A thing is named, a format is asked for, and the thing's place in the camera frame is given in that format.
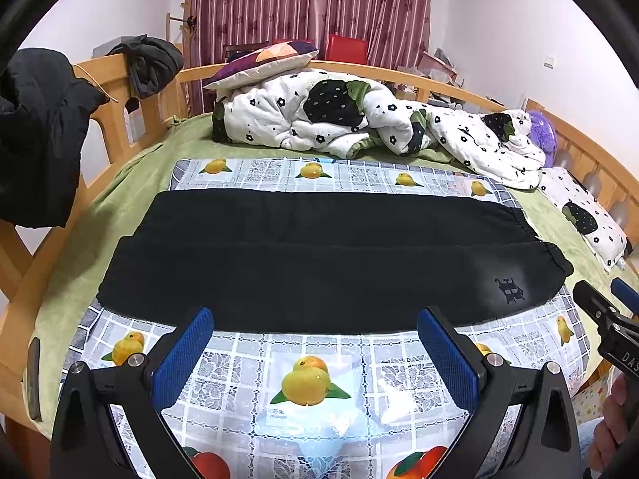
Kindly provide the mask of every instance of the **folded black pants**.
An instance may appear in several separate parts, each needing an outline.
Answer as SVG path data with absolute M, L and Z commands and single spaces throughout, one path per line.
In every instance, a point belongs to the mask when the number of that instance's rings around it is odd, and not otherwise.
M 161 193 L 119 241 L 98 299 L 176 325 L 384 333 L 438 306 L 456 326 L 551 299 L 572 265 L 518 209 L 469 198 L 197 190 Z

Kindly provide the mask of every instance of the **silver bolt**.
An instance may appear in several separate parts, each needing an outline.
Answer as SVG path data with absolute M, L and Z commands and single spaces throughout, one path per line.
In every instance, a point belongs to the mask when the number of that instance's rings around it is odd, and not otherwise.
M 131 367 L 138 367 L 139 365 L 142 365 L 144 361 L 145 361 L 145 356 L 142 353 L 135 353 L 129 357 L 129 359 L 127 360 L 127 363 Z
M 82 360 L 73 362 L 71 364 L 71 367 L 69 367 L 69 373 L 73 373 L 73 374 L 81 373 L 82 371 L 84 371 L 84 366 L 85 366 L 85 363 Z
M 557 362 L 548 362 L 546 367 L 552 374 L 561 373 L 561 366 Z
M 502 358 L 501 355 L 498 355 L 497 353 L 488 354 L 486 360 L 493 367 L 499 367 L 504 364 L 504 358 Z

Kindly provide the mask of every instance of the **blue gripper pad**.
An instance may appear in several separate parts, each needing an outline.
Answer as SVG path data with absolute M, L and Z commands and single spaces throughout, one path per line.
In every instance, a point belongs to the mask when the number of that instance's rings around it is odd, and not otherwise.
M 639 315 L 639 294 L 619 277 L 612 279 L 610 283 L 612 294 L 623 302 L 635 315 Z
M 455 405 L 474 412 L 479 405 L 477 375 L 429 310 L 422 310 L 417 316 L 417 332 Z
M 213 315 L 202 308 L 153 374 L 151 401 L 156 412 L 172 407 L 213 334 Z

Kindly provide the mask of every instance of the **wooden bed frame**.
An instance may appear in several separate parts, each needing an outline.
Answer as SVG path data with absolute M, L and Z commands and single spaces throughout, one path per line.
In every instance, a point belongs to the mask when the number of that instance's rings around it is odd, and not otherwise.
M 146 132 L 133 144 L 129 143 L 125 128 L 125 103 L 131 98 L 129 79 L 122 55 L 94 59 L 82 63 L 86 70 L 111 96 L 111 101 L 101 106 L 92 116 L 100 124 L 109 166 L 94 181 L 80 184 L 71 216 L 65 228 L 52 228 L 36 252 L 31 255 L 15 227 L 0 220 L 0 289 L 9 304 L 0 320 L 0 412 L 17 423 L 35 429 L 22 399 L 22 375 L 27 364 L 27 351 L 34 330 L 42 297 L 47 288 L 56 259 L 78 217 L 89 207 L 93 199 L 113 179 L 117 171 L 144 148 L 160 142 L 167 131 L 167 122 L 173 115 L 187 116 L 187 102 L 183 85 L 197 79 L 213 76 L 223 65 L 211 65 L 183 70 L 159 95 L 140 102 Z M 426 102 L 429 92 L 456 97 L 473 103 L 486 111 L 502 111 L 504 107 L 453 86 L 418 76 L 377 68 L 314 61 L 312 67 L 327 71 L 346 72 L 360 77 L 392 81 L 417 88 L 417 100 Z M 85 74 L 76 69 L 79 77 Z M 529 101 L 528 109 L 543 110 L 541 105 Z M 602 181 L 600 203 L 606 208 L 615 201 L 625 200 L 629 207 L 630 222 L 626 228 L 633 244 L 639 241 L 639 182 L 601 146 L 570 124 L 544 113 L 555 124 L 560 142 L 573 154 L 573 174 L 580 179 L 591 171 Z

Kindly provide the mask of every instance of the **printed cat logo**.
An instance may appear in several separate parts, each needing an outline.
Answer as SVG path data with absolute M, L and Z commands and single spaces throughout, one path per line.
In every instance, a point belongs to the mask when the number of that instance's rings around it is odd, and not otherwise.
M 512 279 L 499 280 L 495 278 L 494 282 L 499 284 L 499 289 L 504 294 L 504 297 L 506 297 L 506 304 L 515 303 L 517 299 L 523 300 L 523 290 L 519 288 Z

